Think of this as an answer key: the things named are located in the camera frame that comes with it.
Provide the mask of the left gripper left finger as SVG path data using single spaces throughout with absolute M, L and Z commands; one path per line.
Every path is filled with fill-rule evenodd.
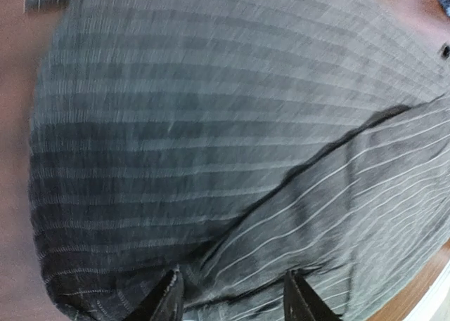
M 170 270 L 129 315 L 129 321 L 181 321 L 184 314 L 184 279 Z

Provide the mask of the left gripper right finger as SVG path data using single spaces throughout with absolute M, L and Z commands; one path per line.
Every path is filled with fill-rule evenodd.
M 283 308 L 285 321 L 341 321 L 295 270 L 284 277 Z

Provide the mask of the black striped shirt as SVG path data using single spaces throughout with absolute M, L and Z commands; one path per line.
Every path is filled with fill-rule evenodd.
M 71 320 L 285 320 L 295 270 L 366 320 L 449 238 L 449 42 L 378 0 L 25 0 L 63 8 L 30 121 L 31 220 Z

